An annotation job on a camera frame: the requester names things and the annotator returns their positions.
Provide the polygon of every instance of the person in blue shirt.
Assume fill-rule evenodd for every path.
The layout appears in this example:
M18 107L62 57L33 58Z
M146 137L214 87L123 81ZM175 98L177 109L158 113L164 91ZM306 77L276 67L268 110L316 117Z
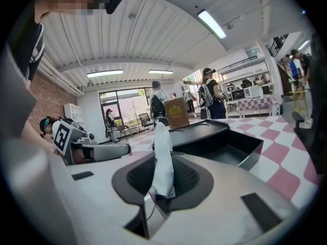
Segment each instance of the person in blue shirt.
M288 62L289 62L290 68L291 68L293 79L295 80L294 85L296 87L298 87L298 72L297 72L297 68L294 63L294 57L290 58L290 55L286 55L286 57L288 59Z

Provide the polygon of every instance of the sign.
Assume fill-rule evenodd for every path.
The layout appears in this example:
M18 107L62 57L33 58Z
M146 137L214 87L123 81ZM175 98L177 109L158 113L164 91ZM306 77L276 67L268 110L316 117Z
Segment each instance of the sign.
M70 129L69 124L64 121L60 121L60 125L54 139L54 145L62 155L65 155L71 133L72 129Z
M175 100L165 102L165 109L170 129L190 125L184 98L177 98Z

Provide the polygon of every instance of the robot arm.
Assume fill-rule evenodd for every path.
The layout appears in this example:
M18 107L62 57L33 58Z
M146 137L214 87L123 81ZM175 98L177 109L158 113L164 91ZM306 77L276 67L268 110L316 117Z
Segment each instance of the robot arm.
M54 139L54 145L62 154L66 165L76 164L73 152L76 149L82 149L83 153L93 150L92 158L85 157L85 161L88 162L116 159L131 152L129 144L98 145L93 134L78 130L62 120Z

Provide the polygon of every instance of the black shirt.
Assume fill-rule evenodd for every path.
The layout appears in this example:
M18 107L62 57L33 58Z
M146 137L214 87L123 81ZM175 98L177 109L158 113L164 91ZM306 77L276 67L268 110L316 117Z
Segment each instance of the black shirt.
M42 25L36 23L34 17L34 2L32 1L22 12L8 36L9 48L16 64L22 74L30 81L33 80L33 76L36 73L44 52L44 46L42 48ZM42 51L37 57L37 60L30 63L37 42L39 45L38 51L40 52L41 48Z
M216 80L214 80L214 79L212 79L206 86L208 87L208 89L209 89L209 92L210 92L210 94L211 94L211 96L213 97L213 98L215 98L215 92L214 92L214 86L215 85L218 85L218 83L216 82ZM201 92L201 93L204 93L204 89L203 89L203 87L200 87L200 89L199 89L199 91Z

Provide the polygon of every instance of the white backpack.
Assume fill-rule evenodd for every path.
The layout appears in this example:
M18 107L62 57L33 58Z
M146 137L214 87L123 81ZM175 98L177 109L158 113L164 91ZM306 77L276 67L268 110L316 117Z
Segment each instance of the white backpack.
M205 96L205 106L206 107L209 107L211 106L212 104L214 104L214 98L212 97L208 87L207 87L207 84L210 83L212 79L208 79L206 80L205 84L202 84L201 86L203 87L204 89L204 96Z

